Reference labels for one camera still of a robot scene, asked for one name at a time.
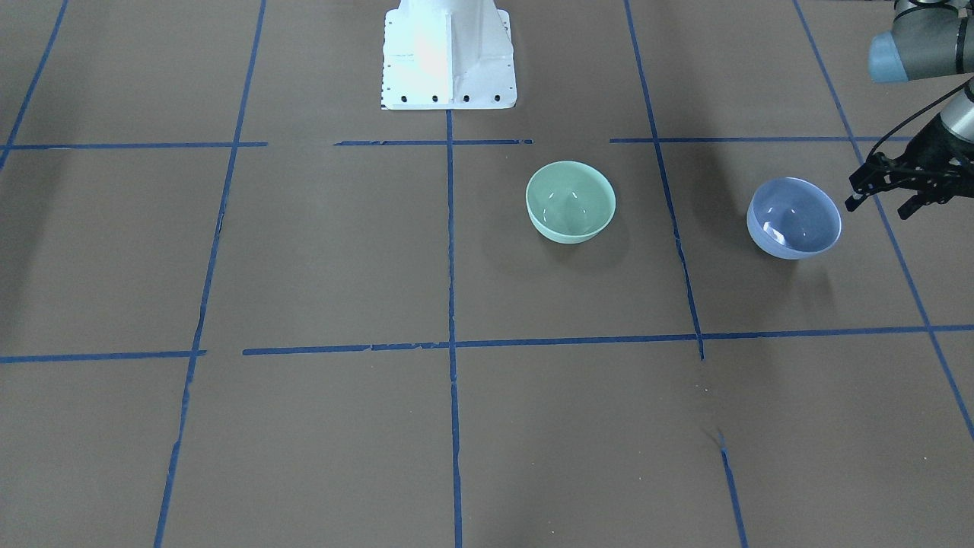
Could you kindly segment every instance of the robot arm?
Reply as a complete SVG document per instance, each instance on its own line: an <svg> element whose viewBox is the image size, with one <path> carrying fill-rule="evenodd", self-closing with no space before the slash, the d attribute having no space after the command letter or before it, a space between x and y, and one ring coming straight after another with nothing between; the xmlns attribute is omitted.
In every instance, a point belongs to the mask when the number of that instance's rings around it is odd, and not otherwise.
<svg viewBox="0 0 974 548"><path fill-rule="evenodd" d="M873 79L905 82L974 71L974 28L968 33L968 17L958 16L958 8L969 5L967 1L896 0L892 30L877 36L870 49ZM963 93L911 139L901 156L890 159L874 147L849 177L853 191L845 201L849 211L869 196L894 188L916 192L898 210L903 219L955 196L974 198L974 79L940 100L961 89Z"/></svg>
<svg viewBox="0 0 974 548"><path fill-rule="evenodd" d="M959 18L958 2L896 0L892 29L873 39L874 82L906 82L974 70L974 28ZM959 2L960 7L968 2Z"/></svg>

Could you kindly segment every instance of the blue tape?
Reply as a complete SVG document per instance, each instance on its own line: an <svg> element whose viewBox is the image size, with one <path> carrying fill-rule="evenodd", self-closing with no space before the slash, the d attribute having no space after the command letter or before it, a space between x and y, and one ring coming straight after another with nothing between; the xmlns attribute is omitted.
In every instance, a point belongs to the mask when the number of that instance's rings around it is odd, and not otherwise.
<svg viewBox="0 0 974 548"><path fill-rule="evenodd" d="M448 342L397 342L392 344L346 344L338 346L293 346L246 348L245 356L281 356L287 354L341 354L352 352L393 352L398 350L434 350L449 348Z"/></svg>
<svg viewBox="0 0 974 548"><path fill-rule="evenodd" d="M933 331L945 333L974 332L974 325L934 326ZM848 328L834 330L794 330L740 333L702 333L704 340L734 340L750 338L800 338L816 336L857 336L896 333L927 333L925 326L890 326L882 328ZM455 340L456 348L502 348L516 346L560 346L569 344L626 344L696 340L695 333L623 335L623 336L579 336L553 338L503 338L480 340ZM442 342L396 342L386 344L349 344L336 346L293 346L247 348L245 356L269 356L287 354L329 354L348 352L393 352L407 350L442 350L449 348L449 341Z"/></svg>
<svg viewBox="0 0 974 548"><path fill-rule="evenodd" d="M848 134L849 143L852 144L852 149L855 151L856 159L860 164L862 164L862 151L859 150L859 144L854 136L854 133L852 132L851 126L849 126L848 119L845 116L845 110L843 109L842 102L839 100L839 94L836 93L836 88L832 84L832 78L829 76L829 71L825 68L825 62L822 60L822 56L819 54L818 46L815 44L815 38L811 34L811 28L808 26L808 21L805 19L805 13L802 11L802 6L799 5L798 0L792 0L792 4L795 6L795 11L798 13L798 17L802 21L802 27L805 29L805 35L808 37L808 43L811 44L811 49L815 53L815 59L818 61L818 67L821 69L822 76L825 78L825 83L829 87L829 93L832 94L832 100L835 102L836 108L839 110L839 117L842 118L843 125L845 126L845 132ZM970 435L971 440L974 440L974 421L971 420L967 405L964 403L960 390L957 388L957 384L954 380L954 374L951 371L951 367L947 363L947 358L944 356L944 352L940 347L940 341L937 340L937 333L930 324L930 318L926 313L926 308L923 306L923 300L919 296L917 285L914 283L913 275L910 273L910 268L907 265L906 258L903 256L899 242L896 240L896 235L893 233L892 225L889 223L889 218L886 216L886 211L882 207L882 202L880 201L879 196L873 196L873 201L876 204L876 209L880 212L882 225L886 229L886 235L889 237L889 242L893 245L893 251L896 252L896 259L899 260L900 267L903 269L903 275L906 277L907 285L910 286L910 293L913 294L914 302L917 305L920 318L923 320L923 325L930 336L930 342L933 344L933 349L937 354L937 359L940 361L940 367L944 372L944 376L947 378L951 391L954 393L954 400L957 404L957 408L960 410L961 416L964 419L964 424L967 427L967 433Z"/></svg>
<svg viewBox="0 0 974 548"><path fill-rule="evenodd" d="M233 142L97 142L77 144L14 144L7 148L11 150L113 150L131 148L253 148L267 146L266 140L249 140L234 144Z"/></svg>
<svg viewBox="0 0 974 548"><path fill-rule="evenodd" d="M658 334L633 336L583 336L564 338L511 338L497 340L463 340L458 348L496 348L505 346L559 346L564 344L621 344L634 342L673 342L696 340L696 334Z"/></svg>
<svg viewBox="0 0 974 548"><path fill-rule="evenodd" d="M733 480L733 470L731 470L731 459L728 457L727 440L724 433L720 433L721 440L721 460L724 461L724 476L728 481L730 491L730 505L733 507L733 518L737 523L737 537L740 540L740 548L747 548L747 531L744 529L744 517L740 511L740 498L737 496L737 484Z"/></svg>
<svg viewBox="0 0 974 548"><path fill-rule="evenodd" d="M470 146L498 144L534 144L533 139L485 138L447 140L343 140L334 146Z"/></svg>
<svg viewBox="0 0 974 548"><path fill-rule="evenodd" d="M741 338L793 338L804 336L844 336L862 334L888 333L926 333L926 327L890 327L890 328L853 328L844 330L799 330L782 332L750 332L750 333L704 333L707 340L729 340Z"/></svg>
<svg viewBox="0 0 974 548"><path fill-rule="evenodd" d="M197 352L204 356L205 350ZM191 350L174 352L114 352L109 354L48 354L40 356L0 356L0 364L43 364L53 362L111 362L119 360L152 360L189 358Z"/></svg>
<svg viewBox="0 0 974 548"><path fill-rule="evenodd" d="M938 333L974 332L974 324L963 326L933 326L932 329Z"/></svg>
<svg viewBox="0 0 974 548"><path fill-rule="evenodd" d="M450 421L453 439L453 535L455 548L464 546L464 516L461 499L460 478L460 398L457 389L457 322L456 322L456 233L454 230L454 201L453 201L453 111L446 111L446 205L447 205L447 234L449 244L447 256L449 259L450 298L449 298L449 352L450 352Z"/></svg>
<svg viewBox="0 0 974 548"><path fill-rule="evenodd" d="M856 137L857 141L875 141L881 137ZM890 137L890 141L909 141L912 137ZM694 142L845 142L848 137L660 137L659 142L665 143L694 143ZM615 137L610 138L612 144L632 144L655 142L652 137Z"/></svg>
<svg viewBox="0 0 974 548"><path fill-rule="evenodd" d="M700 360L705 358L703 351L703 337L700 332L700 319L696 314L696 302L693 299L693 284L690 282L690 269L687 268L687 258L683 253L683 243L680 238L680 225L676 219L676 209L673 207L673 196L670 193L669 177L666 176L666 163L663 161L663 150L659 144L659 132L656 130L656 117L653 114L653 102L650 99L650 87L646 82L646 71L643 69L643 56L639 52L639 40L636 38L636 25L632 21L632 8L629 0L623 0L625 16L629 23L629 36L632 39L632 50L636 55L636 67L639 69L639 81L643 86L643 99L646 102L646 113L650 118L650 131L653 133L653 145L656 149L656 162L659 164L659 177L663 183L663 194L666 196L666 208L673 223L673 240L676 242L677 255L683 266L683 277L687 284L687 302L690 305L690 315L693 318L693 331L696 333L696 344L700 352Z"/></svg>
<svg viewBox="0 0 974 548"><path fill-rule="evenodd" d="M23 102L20 104L20 111L17 113L17 120L14 121L14 126L10 130L10 135L7 136L7 148L0 152L0 171L3 171L5 165L7 165L7 157L10 156L10 147L13 146L14 142L17 140L17 133L20 131L20 124L23 123L23 117L27 113L27 106L30 105L30 100L34 97L34 90L37 89L37 83L41 80L41 73L44 72L44 67L48 64L48 58L51 56L51 50L55 46L55 40L57 39L57 34L60 32L61 24L64 22L64 12L67 11L68 0L61 0L60 11L57 12L57 19L55 20L55 27L51 30L51 36L48 38L48 45L44 48L44 55L41 56L41 62L37 64L37 70L34 71L34 77L30 81L30 85L27 86L27 94L23 98Z"/></svg>
<svg viewBox="0 0 974 548"><path fill-rule="evenodd" d="M343 140L334 146L443 146L445 140Z"/></svg>
<svg viewBox="0 0 974 548"><path fill-rule="evenodd" d="M243 80L243 94L241 96L240 110L237 114L237 128L234 131L234 146L230 149L230 160L227 163L227 175L223 181L223 194L220 197L220 209L216 217L216 227L213 230L213 243L209 251L209 263L206 266L206 281L203 284L203 296L200 300L200 320L193 335L193 354L190 356L189 365L186 368L186 382L183 385L182 405L179 410L179 432L176 441L172 445L172 453L169 456L169 471L166 474L166 488L163 491L163 502L159 509L159 522L156 525L156 536L153 542L154 548L162 548L163 536L166 533L166 520L169 516L169 503L172 498L172 485L175 482L176 468L179 463L179 450L182 447L183 432L186 427L186 416L189 411L190 393L189 387L193 383L196 374L197 352L200 349L200 341L203 338L203 327L206 323L206 307L209 302L209 291L213 282L213 272L216 269L216 256L220 248L220 233L223 230L223 217L227 211L227 201L230 197L230 186L234 178L234 167L237 163L237 151L241 142L241 133L244 130L244 116L246 114L246 103L250 94L250 82L253 79L254 65L257 63L257 49L260 45L261 30L264 26L264 13L267 9L267 0L260 1L260 12L257 15L257 24L254 29L253 45L250 48L250 63L247 66L246 77Z"/></svg>

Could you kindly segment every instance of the green bowl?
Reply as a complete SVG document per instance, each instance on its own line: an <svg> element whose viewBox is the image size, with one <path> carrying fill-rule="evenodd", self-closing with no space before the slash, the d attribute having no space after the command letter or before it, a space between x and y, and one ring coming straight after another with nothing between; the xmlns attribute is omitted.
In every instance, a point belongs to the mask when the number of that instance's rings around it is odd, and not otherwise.
<svg viewBox="0 0 974 548"><path fill-rule="evenodd" d="M569 160L539 169L525 192L528 216L542 235L559 244L580 244L609 225L616 193L595 168Z"/></svg>

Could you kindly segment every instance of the blue joint cap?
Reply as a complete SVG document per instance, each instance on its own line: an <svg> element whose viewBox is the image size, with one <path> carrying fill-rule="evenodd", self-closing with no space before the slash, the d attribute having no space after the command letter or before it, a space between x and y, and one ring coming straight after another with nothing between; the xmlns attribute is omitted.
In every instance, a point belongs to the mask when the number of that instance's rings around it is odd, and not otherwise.
<svg viewBox="0 0 974 548"><path fill-rule="evenodd" d="M873 44L869 47L869 75L878 84L910 80L891 32L886 31L873 38Z"/></svg>

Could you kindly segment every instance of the blue bowl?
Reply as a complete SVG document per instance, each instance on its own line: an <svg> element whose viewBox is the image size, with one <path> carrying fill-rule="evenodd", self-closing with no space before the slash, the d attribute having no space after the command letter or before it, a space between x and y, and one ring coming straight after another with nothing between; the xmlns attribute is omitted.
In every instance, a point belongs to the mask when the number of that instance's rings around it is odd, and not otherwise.
<svg viewBox="0 0 974 548"><path fill-rule="evenodd" d="M770 180L754 193L747 209L747 230L765 252L799 259L835 246L843 220L822 189L788 176Z"/></svg>

